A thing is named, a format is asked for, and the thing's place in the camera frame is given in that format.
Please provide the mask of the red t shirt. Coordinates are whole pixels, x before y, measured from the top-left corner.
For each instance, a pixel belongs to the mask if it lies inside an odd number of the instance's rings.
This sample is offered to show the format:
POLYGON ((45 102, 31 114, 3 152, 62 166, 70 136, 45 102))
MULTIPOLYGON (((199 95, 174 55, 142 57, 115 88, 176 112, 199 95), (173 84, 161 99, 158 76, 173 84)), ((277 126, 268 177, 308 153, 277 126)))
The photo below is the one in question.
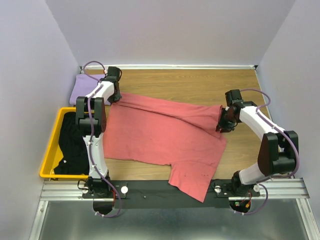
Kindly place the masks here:
POLYGON ((110 107, 104 156, 171 167, 169 184, 205 200, 227 145, 217 130, 220 105, 196 105, 123 93, 110 107))

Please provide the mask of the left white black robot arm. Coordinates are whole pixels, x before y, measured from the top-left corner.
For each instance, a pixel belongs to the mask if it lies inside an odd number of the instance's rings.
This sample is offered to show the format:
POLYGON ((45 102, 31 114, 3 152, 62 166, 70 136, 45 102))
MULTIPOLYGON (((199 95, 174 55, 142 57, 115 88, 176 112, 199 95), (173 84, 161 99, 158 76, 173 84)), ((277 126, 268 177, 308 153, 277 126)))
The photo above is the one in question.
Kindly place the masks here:
POLYGON ((86 146, 89 172, 86 182, 87 194, 92 198, 117 197, 118 191, 111 184, 109 169, 105 162, 103 136, 107 128, 105 101, 118 102, 122 96, 119 81, 122 70, 116 66, 104 69, 104 77, 86 96, 76 99, 75 125, 86 146))

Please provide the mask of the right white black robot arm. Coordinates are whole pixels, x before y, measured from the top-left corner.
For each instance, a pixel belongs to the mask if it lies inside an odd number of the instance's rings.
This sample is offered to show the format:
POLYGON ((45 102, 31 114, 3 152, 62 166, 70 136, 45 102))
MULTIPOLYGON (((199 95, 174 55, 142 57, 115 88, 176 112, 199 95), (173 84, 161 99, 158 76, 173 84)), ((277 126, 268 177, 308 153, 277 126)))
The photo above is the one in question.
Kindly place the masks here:
POLYGON ((240 89, 225 93, 226 107, 222 109, 216 130, 229 133, 246 124, 260 139, 257 162, 233 174, 229 191, 243 196, 258 183, 271 178, 290 178, 300 167, 299 138, 293 130, 285 130, 267 118, 260 106, 245 101, 240 89))

